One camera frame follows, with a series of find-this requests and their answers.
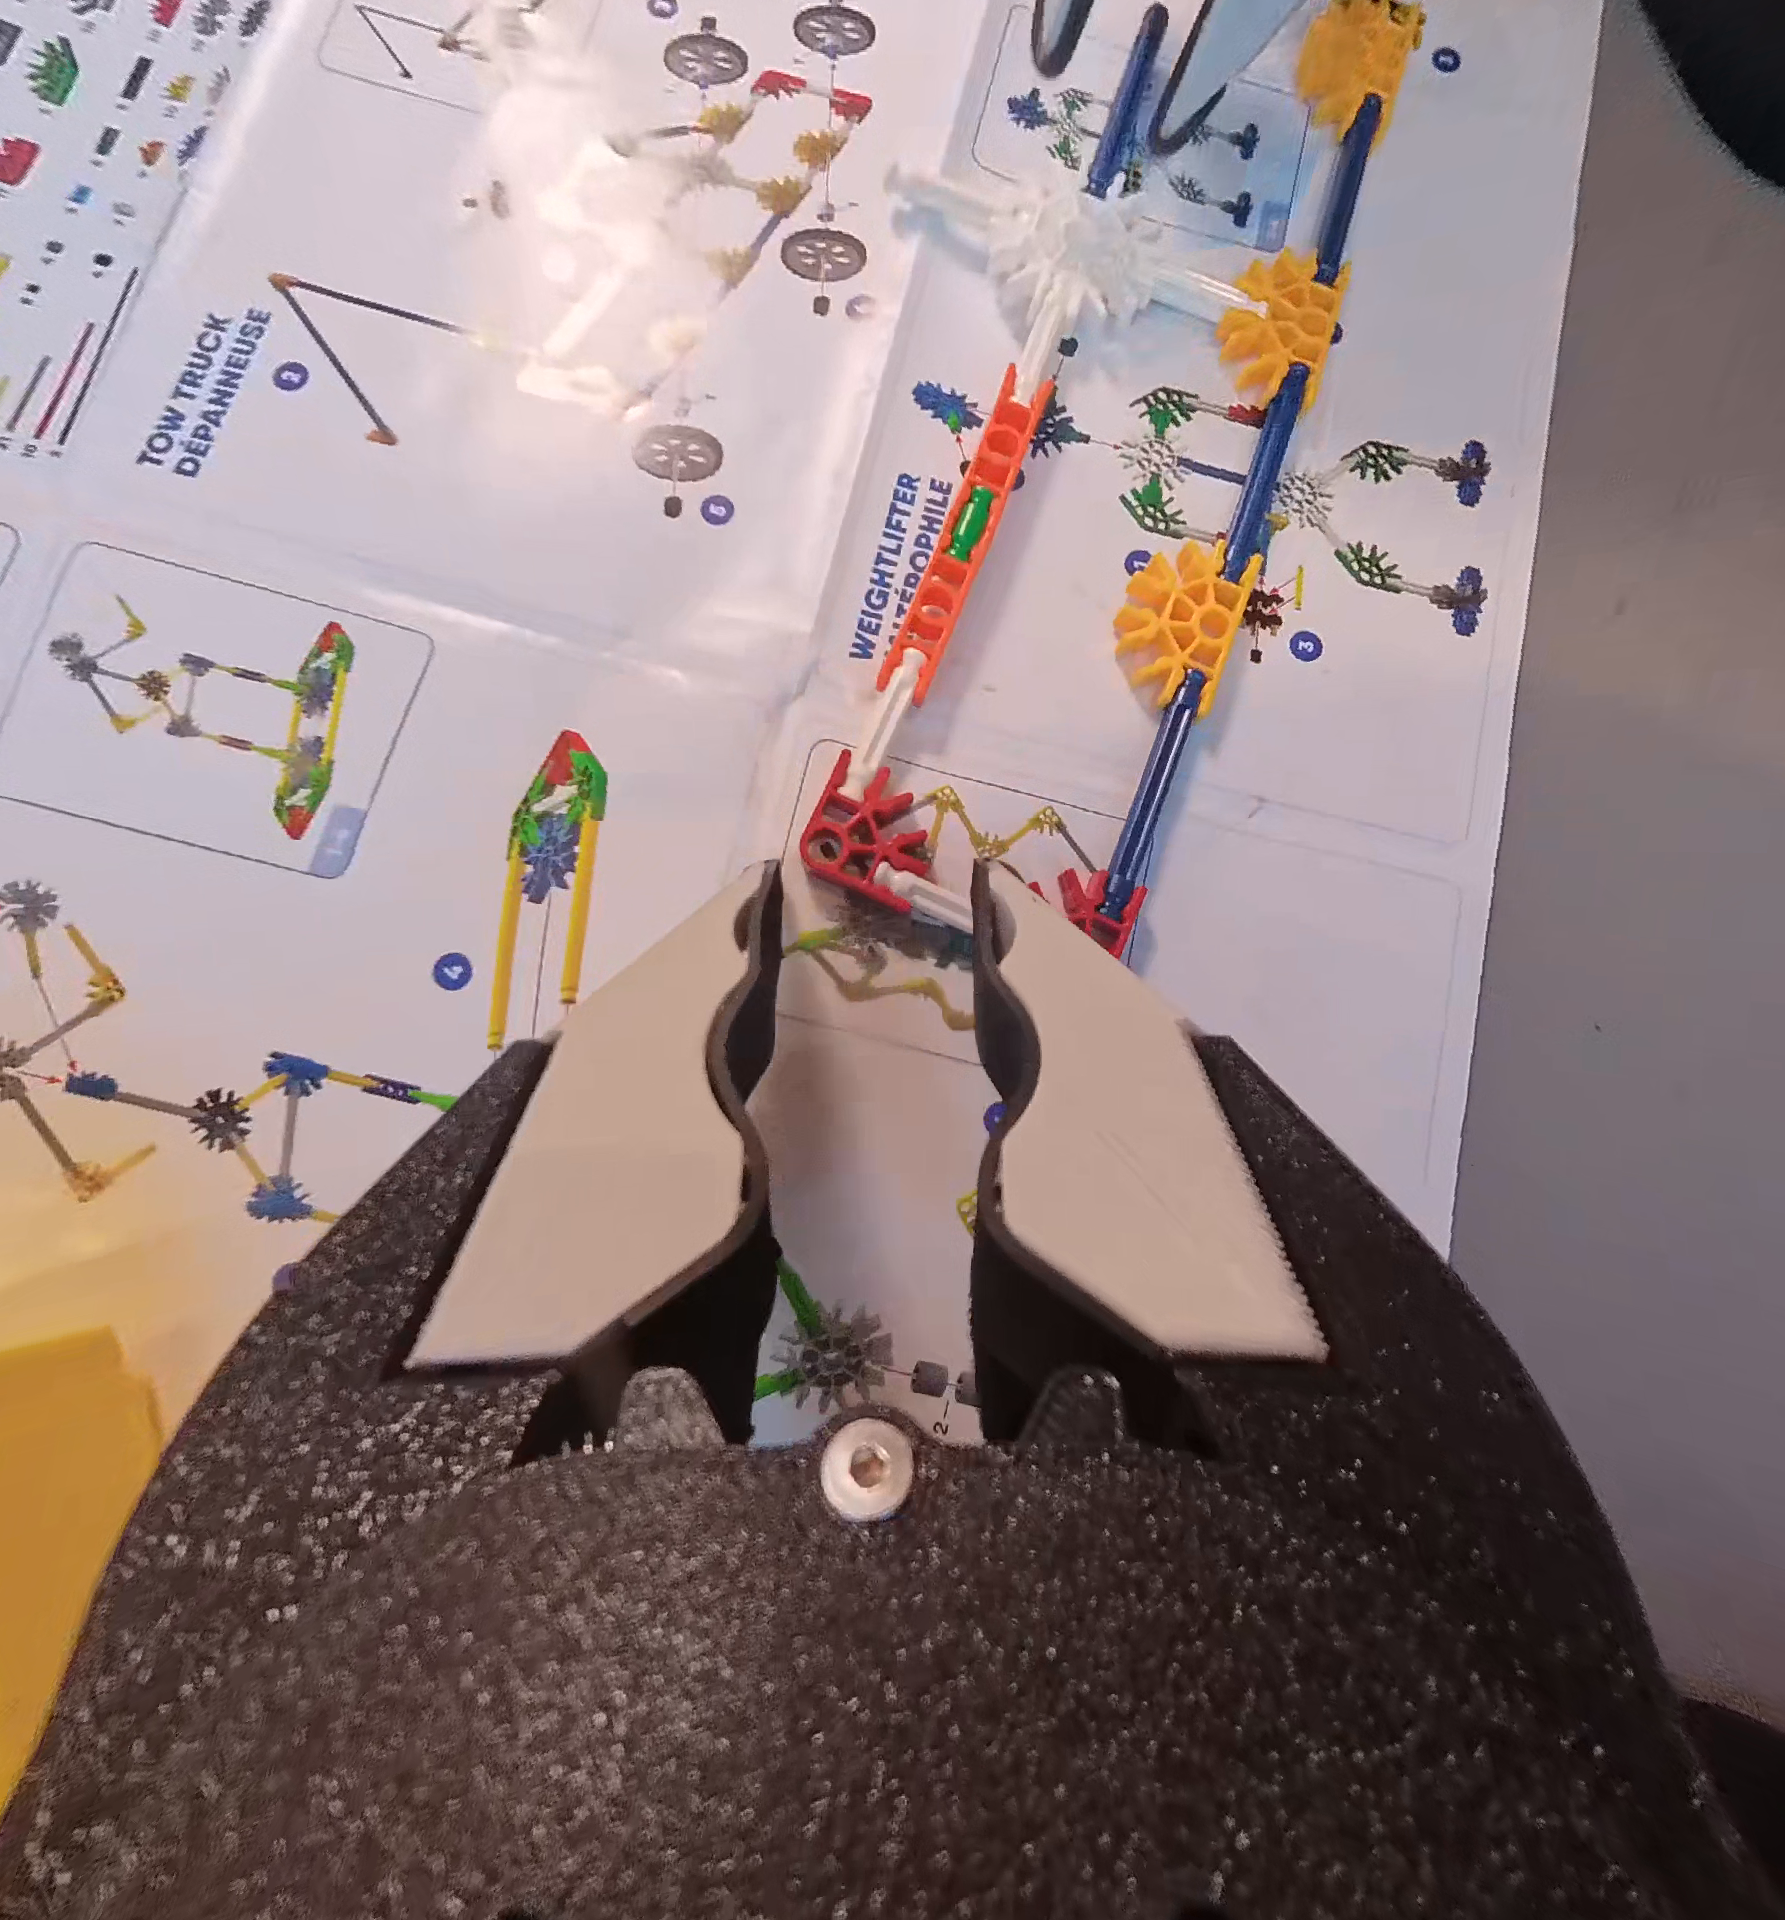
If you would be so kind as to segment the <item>yellow plastic bin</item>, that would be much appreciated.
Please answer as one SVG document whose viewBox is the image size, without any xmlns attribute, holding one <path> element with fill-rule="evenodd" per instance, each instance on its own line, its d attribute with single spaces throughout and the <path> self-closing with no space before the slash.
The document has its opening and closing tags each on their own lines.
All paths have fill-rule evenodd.
<svg viewBox="0 0 1785 1920">
<path fill-rule="evenodd" d="M 163 1462 L 163 1408 L 112 1328 L 0 1347 L 0 1812 Z"/>
</svg>

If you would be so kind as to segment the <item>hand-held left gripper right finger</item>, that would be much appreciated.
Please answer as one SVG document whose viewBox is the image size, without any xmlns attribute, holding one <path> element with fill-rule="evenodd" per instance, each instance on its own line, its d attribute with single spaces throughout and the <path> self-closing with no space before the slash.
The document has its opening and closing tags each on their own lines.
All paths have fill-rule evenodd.
<svg viewBox="0 0 1785 1920">
<path fill-rule="evenodd" d="M 1003 1098 L 971 1221 L 984 1438 L 1023 1438 L 1067 1369 L 1117 1379 L 1133 1438 L 1190 1438 L 1203 1363 L 1330 1363 L 1194 1022 L 991 858 L 971 1034 Z"/>
</svg>

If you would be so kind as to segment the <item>white snowflake connector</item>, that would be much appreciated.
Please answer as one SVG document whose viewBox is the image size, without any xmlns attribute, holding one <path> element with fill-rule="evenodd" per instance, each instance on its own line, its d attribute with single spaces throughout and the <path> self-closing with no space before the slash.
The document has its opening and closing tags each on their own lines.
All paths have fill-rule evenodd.
<svg viewBox="0 0 1785 1920">
<path fill-rule="evenodd" d="M 1155 305 L 1165 233 L 1118 201 L 1070 183 L 1023 183 L 989 194 L 989 281 L 1023 334 L 1067 289 L 1086 312 L 1129 324 Z"/>
</svg>

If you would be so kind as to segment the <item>orange toy bar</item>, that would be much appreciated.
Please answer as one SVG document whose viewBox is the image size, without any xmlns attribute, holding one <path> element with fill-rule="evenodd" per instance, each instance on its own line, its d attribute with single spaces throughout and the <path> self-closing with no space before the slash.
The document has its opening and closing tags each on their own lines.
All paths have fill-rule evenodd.
<svg viewBox="0 0 1785 1920">
<path fill-rule="evenodd" d="M 927 693 L 927 685 L 938 676 L 938 659 L 945 659 L 945 648 L 951 648 L 951 640 L 960 631 L 960 616 L 963 616 L 963 607 L 971 596 L 971 581 L 980 581 L 980 571 L 989 564 L 989 547 L 991 547 L 991 537 L 1003 526 L 1006 499 L 1018 495 L 1023 466 L 1030 454 L 1030 438 L 1040 432 L 1040 416 L 1046 416 L 1053 397 L 1058 397 L 1058 382 L 1046 382 L 1030 399 L 1023 399 L 1018 397 L 1018 367 L 1003 370 L 1003 389 L 989 408 L 984 433 L 980 433 L 980 447 L 967 454 L 967 470 L 963 470 L 963 481 L 952 488 L 952 503 L 945 513 L 945 533 L 927 547 L 927 564 L 923 564 L 923 579 L 913 587 L 913 601 L 908 601 L 908 609 L 904 609 L 904 619 L 899 619 L 899 631 L 894 631 L 894 640 L 891 640 L 891 648 L 881 659 L 876 688 L 885 688 L 899 670 L 904 676 L 913 670 L 913 703 L 923 703 L 923 693 Z M 952 526 L 952 513 L 960 513 L 960 503 L 963 503 L 963 495 L 971 483 L 989 483 L 997 495 L 997 503 L 991 503 L 989 537 L 984 537 L 980 559 L 963 566 L 963 564 L 951 559 L 951 526 Z"/>
</svg>

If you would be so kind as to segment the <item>yellow toy connector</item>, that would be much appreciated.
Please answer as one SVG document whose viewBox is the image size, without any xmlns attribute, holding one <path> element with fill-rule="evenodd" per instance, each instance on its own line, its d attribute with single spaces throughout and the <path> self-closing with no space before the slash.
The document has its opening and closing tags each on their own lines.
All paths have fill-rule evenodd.
<svg viewBox="0 0 1785 1920">
<path fill-rule="evenodd" d="M 1185 541 L 1176 559 L 1155 553 L 1123 587 L 1117 609 L 1117 659 L 1123 685 L 1165 714 L 1190 676 L 1203 676 L 1194 719 L 1216 703 L 1216 679 L 1260 581 L 1260 553 L 1229 579 L 1229 541 Z"/>
<path fill-rule="evenodd" d="M 1311 370 L 1300 408 L 1322 397 L 1352 276 L 1353 270 L 1338 266 L 1338 276 L 1322 285 L 1322 259 L 1298 249 L 1245 266 L 1238 289 L 1259 305 L 1259 312 L 1229 306 L 1216 317 L 1216 362 L 1234 370 L 1245 408 L 1269 408 L 1293 367 Z"/>
<path fill-rule="evenodd" d="M 1374 101 L 1374 140 L 1399 101 L 1409 52 L 1423 45 L 1430 9 L 1405 0 L 1330 0 L 1298 52 L 1298 99 L 1314 127 L 1352 134 Z"/>
</svg>

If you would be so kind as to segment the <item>white instruction sheet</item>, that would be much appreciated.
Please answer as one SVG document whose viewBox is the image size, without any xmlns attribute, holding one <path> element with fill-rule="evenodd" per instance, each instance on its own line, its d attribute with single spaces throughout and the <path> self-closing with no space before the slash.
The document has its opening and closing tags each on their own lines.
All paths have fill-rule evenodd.
<svg viewBox="0 0 1785 1920">
<path fill-rule="evenodd" d="M 1123 166 L 1314 254 L 1304 3 Z M 1451 1236 L 1599 3 L 1423 3 L 1129 961 Z M 885 173 L 1086 186 L 1145 3 L 0 3 L 0 1347 L 165 1421 L 266 1283 L 729 869 L 820 1379 L 963 1438 L 967 950 L 802 869 L 1018 334 Z M 1086 312 L 927 697 L 927 879 L 1112 867 L 1123 581 L 1234 521 L 1216 324 Z"/>
</svg>

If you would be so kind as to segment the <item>blue toy rod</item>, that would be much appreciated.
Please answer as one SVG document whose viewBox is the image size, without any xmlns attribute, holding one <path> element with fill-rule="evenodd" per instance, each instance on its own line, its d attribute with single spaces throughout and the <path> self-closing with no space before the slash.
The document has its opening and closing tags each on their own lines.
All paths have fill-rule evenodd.
<svg viewBox="0 0 1785 1920">
<path fill-rule="evenodd" d="M 1229 526 L 1229 541 L 1221 541 L 1221 579 L 1229 581 L 1244 581 L 1245 566 L 1269 547 L 1269 513 L 1271 513 L 1271 495 L 1277 495 L 1277 483 L 1284 473 L 1284 452 L 1293 452 L 1293 433 L 1300 423 L 1304 389 L 1311 389 L 1311 367 L 1293 362 L 1280 387 L 1277 387 L 1277 397 L 1260 411 L 1259 454 L 1245 466 L 1245 481 L 1244 481 L 1244 495 L 1238 495 L 1238 508 L 1234 508 L 1234 526 Z"/>
<path fill-rule="evenodd" d="M 1368 166 L 1368 152 L 1374 152 L 1377 134 L 1382 134 L 1382 99 L 1364 95 L 1353 117 L 1352 117 L 1352 127 L 1344 127 L 1344 139 L 1338 139 L 1333 173 L 1330 173 L 1330 186 L 1325 186 L 1325 201 L 1322 201 L 1314 276 L 1311 276 L 1322 289 L 1338 285 L 1344 239 L 1352 239 L 1352 226 L 1353 226 L 1364 166 Z"/>
<path fill-rule="evenodd" d="M 1190 735 L 1194 735 L 1194 723 L 1198 723 L 1203 688 L 1210 688 L 1210 670 L 1190 670 L 1185 685 L 1176 688 L 1176 697 L 1168 697 L 1165 714 L 1157 714 L 1157 728 L 1155 728 L 1155 742 L 1150 742 L 1150 758 L 1145 758 L 1133 802 L 1129 802 L 1129 813 L 1123 813 L 1117 856 L 1112 856 L 1112 867 L 1105 867 L 1118 886 L 1123 886 L 1123 879 L 1129 879 L 1129 886 L 1145 879 L 1145 867 L 1150 867 L 1150 851 L 1155 851 L 1155 837 L 1157 837 L 1157 818 L 1165 818 L 1168 785 L 1176 785 L 1176 779 L 1179 779 L 1179 762 L 1185 762 L 1185 753 L 1190 753 Z"/>
<path fill-rule="evenodd" d="M 1117 183 L 1133 161 L 1138 108 L 1145 108 L 1145 88 L 1150 88 L 1150 75 L 1157 63 L 1165 35 L 1168 35 L 1168 9 L 1165 3 L 1145 3 L 1145 22 L 1138 22 L 1138 28 L 1129 41 L 1129 52 L 1123 52 L 1112 112 L 1105 112 L 1105 134 L 1095 139 L 1095 161 L 1086 173 L 1086 194 L 1090 201 L 1112 201 Z"/>
</svg>

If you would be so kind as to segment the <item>red toy connector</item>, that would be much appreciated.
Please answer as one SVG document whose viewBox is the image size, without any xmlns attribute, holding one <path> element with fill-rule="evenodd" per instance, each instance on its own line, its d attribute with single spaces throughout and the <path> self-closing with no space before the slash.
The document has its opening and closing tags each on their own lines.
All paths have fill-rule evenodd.
<svg viewBox="0 0 1785 1920">
<path fill-rule="evenodd" d="M 927 879 L 927 829 L 913 824 L 913 791 L 891 791 L 891 765 L 876 765 L 863 791 L 852 791 L 858 753 L 842 750 L 830 779 L 802 829 L 802 867 L 814 879 L 837 886 L 885 913 L 908 917 L 908 901 L 881 879 Z"/>
<path fill-rule="evenodd" d="M 1123 961 L 1123 950 L 1138 929 L 1145 913 L 1145 886 L 1118 886 L 1112 869 L 1080 873 L 1061 869 L 1058 873 L 1058 903 L 1067 923 L 1078 923 L 1095 950 L 1105 950 L 1117 961 Z"/>
</svg>

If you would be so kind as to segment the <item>dark rounded object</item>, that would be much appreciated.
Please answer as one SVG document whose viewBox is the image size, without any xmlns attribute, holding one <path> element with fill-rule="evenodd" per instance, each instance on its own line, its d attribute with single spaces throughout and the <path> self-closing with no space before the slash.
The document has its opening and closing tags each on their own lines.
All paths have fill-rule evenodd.
<svg viewBox="0 0 1785 1920">
<path fill-rule="evenodd" d="M 1785 1901 L 1785 1729 L 1720 1702 L 1683 1702 L 1699 1745 L 1738 1834 Z"/>
<path fill-rule="evenodd" d="M 1785 194 L 1785 0 L 1640 0 L 1632 14 L 1720 152 Z"/>
</svg>

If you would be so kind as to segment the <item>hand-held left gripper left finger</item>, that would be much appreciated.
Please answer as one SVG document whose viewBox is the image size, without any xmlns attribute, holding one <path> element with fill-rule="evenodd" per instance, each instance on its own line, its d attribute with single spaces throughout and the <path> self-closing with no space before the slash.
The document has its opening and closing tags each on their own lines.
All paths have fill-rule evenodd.
<svg viewBox="0 0 1785 1920">
<path fill-rule="evenodd" d="M 751 1438 L 777 977 L 782 867 L 760 858 L 561 1015 L 408 1375 L 551 1369 L 607 1433 L 639 1369 L 679 1369 L 724 1441 Z"/>
</svg>

